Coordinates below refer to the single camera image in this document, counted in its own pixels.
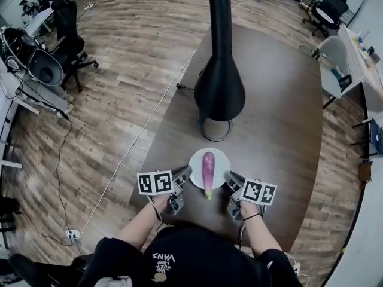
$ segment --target hand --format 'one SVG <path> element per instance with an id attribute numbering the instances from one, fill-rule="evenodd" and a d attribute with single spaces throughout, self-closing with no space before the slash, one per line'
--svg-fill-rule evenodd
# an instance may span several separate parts
<path id="1" fill-rule="evenodd" d="M 260 213 L 260 209 L 259 209 L 258 205 L 254 204 L 254 203 L 250 203 L 250 202 L 247 202 L 245 200 L 241 200 L 240 204 L 241 204 L 241 215 L 244 218 L 247 218 L 249 216 L 253 216 L 257 213 Z"/>
<path id="2" fill-rule="evenodd" d="M 163 211 L 171 194 L 159 194 L 158 196 L 153 197 L 153 203 L 156 205 L 159 212 Z"/>

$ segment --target eggplant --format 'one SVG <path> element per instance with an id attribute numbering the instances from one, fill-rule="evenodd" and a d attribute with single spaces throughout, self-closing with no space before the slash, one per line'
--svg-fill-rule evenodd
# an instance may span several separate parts
<path id="1" fill-rule="evenodd" d="M 202 179 L 203 188 L 208 200 L 211 200 L 213 194 L 215 158 L 212 152 L 206 152 L 202 157 Z"/>

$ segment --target wooden floor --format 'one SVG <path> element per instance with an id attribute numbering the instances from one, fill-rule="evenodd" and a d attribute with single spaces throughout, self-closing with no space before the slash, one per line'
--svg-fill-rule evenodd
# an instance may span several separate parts
<path id="1" fill-rule="evenodd" d="M 88 2 L 98 5 L 84 12 Z M 282 0 L 294 3 L 293 0 Z M 114 169 L 147 122 L 168 84 L 198 47 L 209 27 L 209 0 L 77 0 L 78 33 L 86 51 L 100 67 L 83 69 L 81 94 L 70 118 L 73 129 L 61 152 L 61 194 L 70 228 L 82 230 Z M 232 1 L 232 8 L 238 2 Z M 233 22 L 262 31 L 294 47 L 315 45 L 311 26 L 302 24 L 297 5 L 249 0 L 233 12 Z M 174 93 L 174 85 L 101 201 L 79 241 L 88 254 L 104 236 L 113 236 L 135 214 L 128 205 L 136 173 L 140 171 L 154 135 Z M 42 109 L 40 116 L 20 108 L 11 134 L 14 146 L 7 159 L 24 165 L 4 169 L 3 192 L 19 200 L 34 226 L 46 235 L 65 239 L 63 207 L 57 193 L 55 167 L 58 149 L 69 130 Z M 348 98 L 323 112 L 323 143 L 318 175 L 305 220 L 290 254 L 319 286 L 330 271 L 347 235 L 359 196 L 358 154 L 349 143 L 356 139 L 351 125 L 363 119 Z M 17 217 L 17 231 L 7 233 L 9 246 L 34 261 L 69 264 L 76 246 L 65 247 L 37 234 L 25 215 Z M 305 283 L 306 277 L 300 277 Z"/>

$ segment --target brown table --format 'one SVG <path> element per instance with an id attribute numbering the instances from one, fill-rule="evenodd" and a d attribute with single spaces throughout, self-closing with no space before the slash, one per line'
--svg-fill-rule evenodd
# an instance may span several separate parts
<path id="1" fill-rule="evenodd" d="M 142 172 L 187 165 L 202 148 L 217 148 L 232 171 L 278 185 L 264 221 L 284 251 L 302 225 L 317 175 L 322 135 L 322 89 L 318 62 L 277 39 L 233 25 L 233 57 L 246 89 L 246 104 L 233 120 L 229 138 L 210 142 L 197 128 L 192 91 L 177 90 L 169 104 Z M 193 88 L 211 56 L 208 31 L 181 84 Z M 226 212 L 225 185 L 208 201 L 199 188 L 184 185 L 185 206 L 169 222 L 190 221 L 236 242 L 238 223 Z M 130 203 L 141 209 L 147 198 L 135 187 Z"/>

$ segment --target black sculpture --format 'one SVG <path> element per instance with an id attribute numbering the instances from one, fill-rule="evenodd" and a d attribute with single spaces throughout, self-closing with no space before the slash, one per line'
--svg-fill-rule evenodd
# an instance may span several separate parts
<path id="1" fill-rule="evenodd" d="M 199 108 L 201 134 L 211 141 L 222 141 L 230 135 L 231 120 L 244 108 L 245 89 L 232 56 L 232 13 L 230 0 L 210 0 L 212 56 L 202 70 L 194 88 Z M 206 135 L 206 118 L 228 121 L 229 130 L 222 138 Z"/>

